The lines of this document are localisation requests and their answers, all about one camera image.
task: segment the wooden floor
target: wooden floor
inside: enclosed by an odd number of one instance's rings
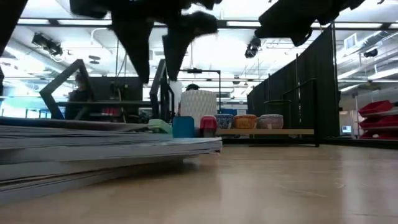
[[[398,223],[398,151],[225,147],[181,169],[0,207],[1,223]]]

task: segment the ceiling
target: ceiling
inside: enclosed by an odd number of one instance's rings
[[[344,11],[337,21],[358,21],[358,22],[395,22],[398,21],[398,1],[386,0],[383,4],[377,5],[378,0],[367,0],[361,7],[354,11]],[[261,15],[272,3],[265,0],[246,0],[244,3],[238,0],[224,0],[219,6],[216,6],[212,13],[219,19],[239,19],[239,20],[255,20]],[[189,12],[202,10],[199,6],[192,7]],[[24,12],[23,18],[77,18],[69,10],[69,0],[29,0]],[[50,58],[42,49],[38,49],[31,44],[35,32],[40,32],[50,37],[56,42],[60,42],[65,53],[62,58]],[[215,35],[208,35],[196,39],[187,50],[187,55],[183,62],[183,68],[200,68],[221,70],[221,79],[223,91],[233,91],[236,100],[246,101],[246,94],[250,92],[251,86],[257,85],[260,81],[266,79],[284,65],[295,59],[296,54],[300,54],[305,48],[315,40],[320,34],[320,30],[315,30],[310,40],[304,45],[295,48],[289,39],[266,39],[262,41],[262,50],[252,59],[244,57],[244,51],[248,42],[253,36],[252,29],[221,29]],[[343,50],[344,40],[357,33],[358,38],[365,38],[369,31],[338,31],[336,32],[336,43],[339,50]],[[164,58],[162,52],[162,35],[167,31],[164,28],[155,28],[149,39],[151,57],[151,77],[155,75],[155,70],[159,60]],[[118,40],[113,32],[105,29],[94,29],[84,27],[27,27],[17,26],[12,39],[9,42],[6,54],[3,55],[1,62],[2,68],[4,63],[15,64],[20,68],[18,72],[12,69],[3,69],[6,81],[10,85],[13,83],[28,83],[34,86],[31,94],[36,94],[43,88],[49,80],[56,74],[60,73],[69,64],[78,58],[82,58],[91,76],[114,76],[116,70],[120,70],[120,66],[124,59],[125,51],[122,46],[118,50]],[[88,56],[95,55],[100,57],[98,65],[89,63]],[[357,68],[358,65],[352,62],[340,68],[340,73],[345,70]],[[127,60],[126,76],[135,76],[134,67]],[[242,82],[233,85],[228,79],[238,76]],[[359,79],[360,75],[355,74],[349,79]],[[181,73],[179,79],[184,85],[192,83],[192,81],[184,81],[188,78],[218,78],[214,74],[186,74]],[[195,82],[202,88],[211,89],[218,86],[217,82]],[[61,89],[54,93],[57,97],[67,96],[73,85],[66,83]],[[149,89],[144,90],[144,97]]]

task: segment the ceramic bowl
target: ceramic bowl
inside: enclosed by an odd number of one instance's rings
[[[254,129],[256,128],[256,115],[237,115],[234,117],[234,127],[237,129]]]
[[[279,114],[262,115],[257,122],[260,129],[282,129],[284,127],[284,117]]]
[[[232,126],[232,120],[234,116],[231,114],[216,114],[218,128],[220,129],[229,129]]]

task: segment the stack of paper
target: stack of paper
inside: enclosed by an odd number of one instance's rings
[[[220,149],[220,138],[0,126],[0,204],[125,177],[139,164]]]

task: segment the green object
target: green object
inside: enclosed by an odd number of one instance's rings
[[[155,133],[173,134],[171,125],[161,119],[150,119],[148,128]]]

